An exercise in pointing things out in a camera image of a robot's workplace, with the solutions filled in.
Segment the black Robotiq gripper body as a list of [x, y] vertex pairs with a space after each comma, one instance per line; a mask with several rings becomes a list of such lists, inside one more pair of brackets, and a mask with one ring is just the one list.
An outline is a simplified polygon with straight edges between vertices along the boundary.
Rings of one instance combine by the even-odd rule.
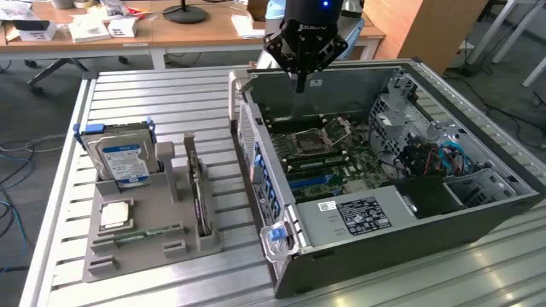
[[301, 75], [302, 37], [340, 35], [338, 20], [342, 11], [341, 1], [288, 1], [281, 33], [297, 54]]

